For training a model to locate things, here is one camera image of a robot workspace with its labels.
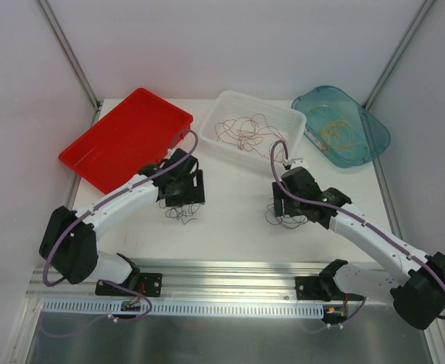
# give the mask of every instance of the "red string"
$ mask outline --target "red string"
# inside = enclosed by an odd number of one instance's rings
[[[264,119],[264,123],[260,120],[262,126],[259,126],[259,122],[255,120],[256,117]],[[236,146],[239,150],[255,152],[267,160],[270,158],[274,142],[278,140],[286,142],[276,127],[268,125],[268,120],[263,114],[254,114],[251,118],[242,116],[237,119],[227,119],[215,125],[215,133],[217,141]],[[282,152],[283,150],[276,154],[276,162],[283,161]]]

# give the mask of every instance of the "white table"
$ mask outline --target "white table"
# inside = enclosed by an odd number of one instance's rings
[[[122,99],[106,99],[102,118]],[[214,100],[169,99],[193,115],[192,128],[198,131]],[[273,101],[290,107],[290,101]],[[179,146],[190,148],[189,141]],[[217,159],[199,144],[195,156],[204,170],[206,204],[196,220],[186,225],[165,217],[153,205],[131,215],[112,228],[99,242],[99,249],[123,253],[132,258],[188,259],[243,262],[331,262],[336,258],[373,263],[373,259],[348,240],[308,223],[296,230],[271,226],[265,220],[266,205],[272,197],[272,178],[261,176]],[[372,164],[341,169],[331,164],[305,137],[297,157],[309,169],[322,189],[336,187],[367,216],[389,228],[384,202]],[[74,208],[97,201],[103,194],[82,179]]]

